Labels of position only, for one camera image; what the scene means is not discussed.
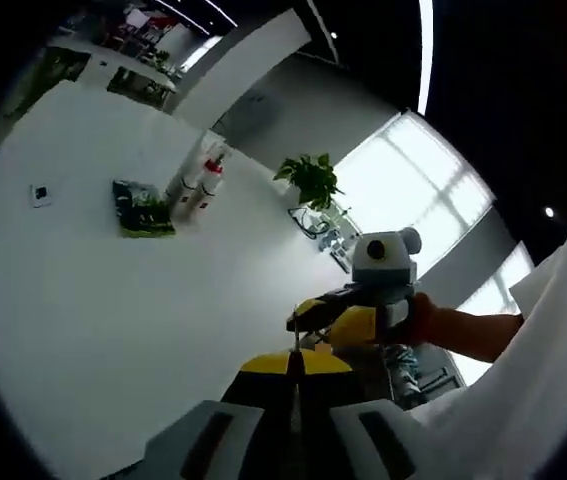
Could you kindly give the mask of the person's right hand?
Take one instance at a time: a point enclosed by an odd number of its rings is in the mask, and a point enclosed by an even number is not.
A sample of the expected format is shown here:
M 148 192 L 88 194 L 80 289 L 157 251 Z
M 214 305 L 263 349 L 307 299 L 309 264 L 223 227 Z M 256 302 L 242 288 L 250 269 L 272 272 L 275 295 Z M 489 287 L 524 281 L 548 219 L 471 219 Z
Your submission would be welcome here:
M 406 342 L 411 346 L 424 343 L 436 345 L 440 337 L 440 317 L 444 309 L 436 306 L 423 292 L 416 293 L 413 300 L 414 311 Z

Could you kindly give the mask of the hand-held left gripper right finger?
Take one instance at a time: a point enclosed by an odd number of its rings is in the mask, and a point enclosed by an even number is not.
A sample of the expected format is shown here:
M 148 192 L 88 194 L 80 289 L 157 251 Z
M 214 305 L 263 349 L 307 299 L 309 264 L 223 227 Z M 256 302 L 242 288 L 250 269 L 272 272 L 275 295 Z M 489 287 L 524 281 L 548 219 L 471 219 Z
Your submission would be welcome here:
M 298 394 L 308 479 L 413 479 L 417 463 L 341 359 L 302 349 Z

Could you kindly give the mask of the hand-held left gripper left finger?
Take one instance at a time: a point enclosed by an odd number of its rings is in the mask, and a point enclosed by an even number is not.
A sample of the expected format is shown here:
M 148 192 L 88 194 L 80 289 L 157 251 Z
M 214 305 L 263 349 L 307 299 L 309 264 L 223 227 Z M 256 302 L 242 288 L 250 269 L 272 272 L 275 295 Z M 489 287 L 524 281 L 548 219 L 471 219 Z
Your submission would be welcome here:
M 297 355 L 244 363 L 219 400 L 205 400 L 148 441 L 143 479 L 279 479 L 291 430 Z

